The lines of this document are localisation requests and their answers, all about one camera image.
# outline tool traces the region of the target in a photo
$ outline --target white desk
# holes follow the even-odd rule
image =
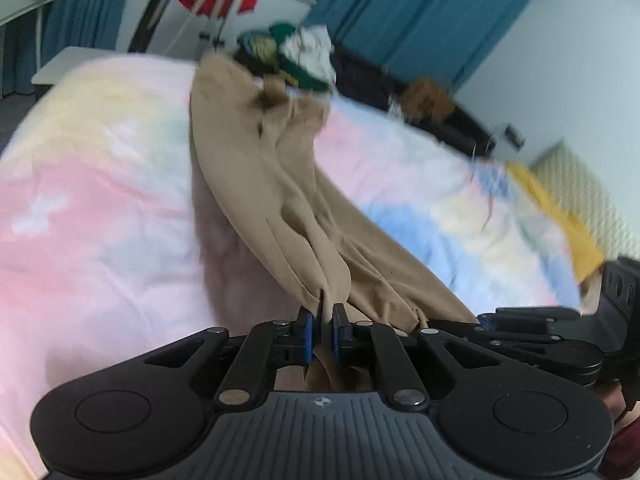
[[[35,87],[36,100],[39,100],[52,86],[57,85],[66,74],[77,66],[82,65],[82,63],[113,56],[139,55],[140,54],[123,54],[122,52],[103,50],[101,48],[68,46],[38,70],[31,78],[31,83]]]
[[[36,15],[36,69],[42,67],[42,9],[53,0],[0,0],[0,74],[2,73],[2,51],[4,47],[4,25],[27,12],[37,9]],[[0,96],[2,78],[0,76]]]

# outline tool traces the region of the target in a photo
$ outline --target tan fabric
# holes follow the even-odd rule
[[[402,113],[420,121],[430,117],[444,121],[456,109],[456,104],[444,88],[426,77],[419,77],[402,93],[399,99]]]
[[[206,57],[191,94],[202,174],[231,225],[280,285],[324,321],[334,303],[351,320],[410,332],[429,317],[474,316],[428,269],[366,219],[316,168],[314,136],[328,108],[264,90],[242,67]],[[317,354],[333,379],[328,352]]]

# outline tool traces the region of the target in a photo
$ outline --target teal curtain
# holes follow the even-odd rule
[[[2,95],[33,92],[31,77],[36,72],[36,13],[34,10],[4,26]]]
[[[457,89],[529,0],[318,0],[305,25],[404,80]]]
[[[48,9],[42,40],[43,64],[68,46],[115,49],[126,0],[56,0]],[[32,12],[6,31],[2,92],[33,92],[35,73]]]

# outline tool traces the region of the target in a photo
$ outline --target pastel tie-dye bedsheet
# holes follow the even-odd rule
[[[0,159],[0,478],[45,473],[28,421],[49,389],[207,326],[246,333],[297,305],[195,192],[194,66],[79,68]],[[316,161],[474,313],[578,305],[562,232],[500,164],[335,97]]]

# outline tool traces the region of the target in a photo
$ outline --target gray floor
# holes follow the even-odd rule
[[[11,94],[0,99],[0,153],[35,102],[33,95]]]

